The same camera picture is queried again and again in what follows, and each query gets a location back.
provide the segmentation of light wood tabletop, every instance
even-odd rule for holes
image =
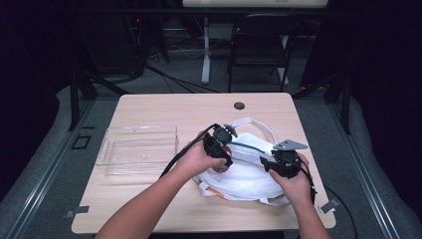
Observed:
[[[243,110],[234,108],[234,104],[238,102],[245,105]],[[264,123],[275,133],[278,141],[291,139],[309,145],[293,100],[284,93],[125,95],[120,98],[109,127],[175,125],[180,150],[209,125],[222,125],[242,118],[252,118]],[[250,132],[272,141],[253,124],[238,126],[236,131]],[[304,154],[310,162],[317,191],[315,207],[323,206],[328,199],[311,149],[299,149],[298,152]],[[89,206],[89,211],[76,215],[72,230],[77,234],[96,234],[125,202],[151,185],[158,176],[159,173],[105,175],[94,166],[80,203],[80,206]],[[319,217],[326,228],[335,225],[332,212],[320,213]],[[259,201],[239,202],[218,196],[204,197],[198,184],[192,179],[170,203],[154,232],[297,228],[297,218],[291,205],[274,207]]]
[[[328,0],[183,0],[184,7],[324,8]]]

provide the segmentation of person's right hand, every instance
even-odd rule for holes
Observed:
[[[298,157],[308,166],[308,160],[303,154],[298,153]],[[303,163],[301,166],[304,170],[307,170]],[[312,204],[311,184],[302,171],[299,171],[298,175],[290,179],[281,177],[273,169],[270,169],[270,175],[283,188],[286,197],[294,207]]]

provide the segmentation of person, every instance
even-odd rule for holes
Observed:
[[[302,154],[298,155],[308,164]],[[148,238],[167,206],[188,180],[210,167],[224,163],[225,158],[208,156],[203,147],[203,140],[199,140],[168,173],[124,204],[105,223],[96,239]],[[301,238],[329,238],[311,202],[310,183],[305,174],[300,172],[291,179],[279,176],[272,169],[270,174],[282,186],[292,203],[298,217]]]

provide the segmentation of white fabric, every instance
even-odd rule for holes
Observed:
[[[263,131],[277,140],[274,134],[261,122],[245,118],[233,121],[231,126],[236,127],[244,123],[254,123]],[[259,200],[262,203],[280,206],[289,203],[283,195],[283,189],[271,175],[265,171],[260,156],[268,158],[271,155],[273,144],[262,140],[251,133],[241,133],[233,138],[228,146],[232,150],[233,164],[229,170],[220,173],[212,168],[195,176],[203,196],[222,195],[227,200],[251,201]]]

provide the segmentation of transparent acrylic box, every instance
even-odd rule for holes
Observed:
[[[105,175],[161,173],[176,152],[176,126],[110,127],[96,166]]]

